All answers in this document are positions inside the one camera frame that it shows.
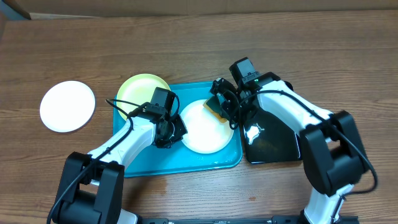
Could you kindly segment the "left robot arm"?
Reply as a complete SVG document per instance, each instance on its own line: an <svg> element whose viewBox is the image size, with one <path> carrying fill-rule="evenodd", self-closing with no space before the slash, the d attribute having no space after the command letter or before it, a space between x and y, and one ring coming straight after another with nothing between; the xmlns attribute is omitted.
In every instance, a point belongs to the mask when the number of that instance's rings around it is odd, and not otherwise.
<svg viewBox="0 0 398 224"><path fill-rule="evenodd" d="M47 223L141 223L122 209L124 173L149 146L170 148L187 129L177 112L178 96L157 87L149 102L127 113L125 125L88 154L71 153L64 164Z"/></svg>

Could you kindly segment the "green yellow sponge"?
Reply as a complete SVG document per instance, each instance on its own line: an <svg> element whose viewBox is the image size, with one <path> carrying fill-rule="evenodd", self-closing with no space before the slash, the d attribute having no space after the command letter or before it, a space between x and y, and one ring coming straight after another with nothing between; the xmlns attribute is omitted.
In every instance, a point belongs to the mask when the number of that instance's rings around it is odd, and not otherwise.
<svg viewBox="0 0 398 224"><path fill-rule="evenodd" d="M203 107L208 110L219 122L225 123L227 122L227 114L225 110L222 108L221 103L217 96L212 96L207 99Z"/></svg>

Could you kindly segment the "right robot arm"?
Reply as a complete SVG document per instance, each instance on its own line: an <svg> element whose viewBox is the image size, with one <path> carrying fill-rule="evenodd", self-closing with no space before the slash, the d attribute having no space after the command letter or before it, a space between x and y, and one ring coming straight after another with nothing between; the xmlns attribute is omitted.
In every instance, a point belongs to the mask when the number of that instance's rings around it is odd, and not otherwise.
<svg viewBox="0 0 398 224"><path fill-rule="evenodd" d="M357 223L342 217L346 198L363 174L373 172L354 118L302 98L272 72L258 72L248 58L233 63L233 81L217 78L205 108L231 129L244 131L245 149L268 152L270 162L300 160L312 186L300 215L274 223Z"/></svg>

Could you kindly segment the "yellow-green plate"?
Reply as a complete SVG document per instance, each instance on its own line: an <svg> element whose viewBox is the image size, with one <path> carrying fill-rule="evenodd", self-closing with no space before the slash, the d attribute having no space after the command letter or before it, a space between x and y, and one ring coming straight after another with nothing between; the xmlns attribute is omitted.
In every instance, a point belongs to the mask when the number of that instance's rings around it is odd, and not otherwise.
<svg viewBox="0 0 398 224"><path fill-rule="evenodd" d="M121 85L116 99L128 101L136 105L134 106L119 101L116 105L126 113L129 113L141 104L151 102L156 87L170 90L168 84L156 75L149 73L134 75Z"/></svg>

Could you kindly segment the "white plate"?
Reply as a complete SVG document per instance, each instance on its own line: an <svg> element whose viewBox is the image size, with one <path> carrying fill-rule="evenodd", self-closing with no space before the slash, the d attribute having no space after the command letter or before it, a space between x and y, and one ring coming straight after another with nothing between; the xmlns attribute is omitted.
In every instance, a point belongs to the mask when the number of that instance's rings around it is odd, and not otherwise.
<svg viewBox="0 0 398 224"><path fill-rule="evenodd" d="M93 116L96 100L91 88L78 81L58 83L40 102L40 118L52 131L69 133L83 127Z"/></svg>
<svg viewBox="0 0 398 224"><path fill-rule="evenodd" d="M180 113L187 129L182 142L193 152L212 154L228 145L234 131L229 122L220 122L203 105L206 100L196 100Z"/></svg>

